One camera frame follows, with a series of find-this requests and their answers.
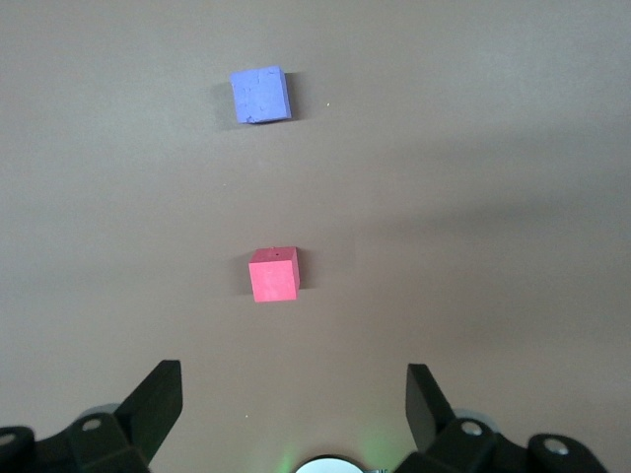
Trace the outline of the brown table cloth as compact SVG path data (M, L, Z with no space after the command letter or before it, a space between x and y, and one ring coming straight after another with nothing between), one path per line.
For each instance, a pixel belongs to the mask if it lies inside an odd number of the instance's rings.
M272 65L293 117L239 124ZM410 363L631 473L631 0L0 0L0 426L163 359L155 473L392 469Z

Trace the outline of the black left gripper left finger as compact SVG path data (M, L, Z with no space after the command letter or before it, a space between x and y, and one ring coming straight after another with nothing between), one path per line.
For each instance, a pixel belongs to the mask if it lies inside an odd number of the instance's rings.
M0 473L151 473L182 406L181 363L163 360L122 403L94 408L52 437L0 427Z

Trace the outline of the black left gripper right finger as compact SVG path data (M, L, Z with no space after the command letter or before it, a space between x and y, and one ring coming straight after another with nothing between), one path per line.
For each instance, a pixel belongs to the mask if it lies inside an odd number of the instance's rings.
M575 439L538 434L519 446L483 421L457 416L423 364L407 367L405 415L416 450L393 473L607 473Z

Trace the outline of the purple foam block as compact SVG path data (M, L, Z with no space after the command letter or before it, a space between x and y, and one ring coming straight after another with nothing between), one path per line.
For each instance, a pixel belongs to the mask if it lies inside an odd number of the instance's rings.
M293 117L286 75L278 65L230 75L239 124L261 124Z

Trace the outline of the red foam block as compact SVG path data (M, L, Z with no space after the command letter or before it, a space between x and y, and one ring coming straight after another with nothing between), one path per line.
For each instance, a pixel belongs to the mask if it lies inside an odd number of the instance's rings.
M256 303L295 301L300 290L296 246L258 248L248 263Z

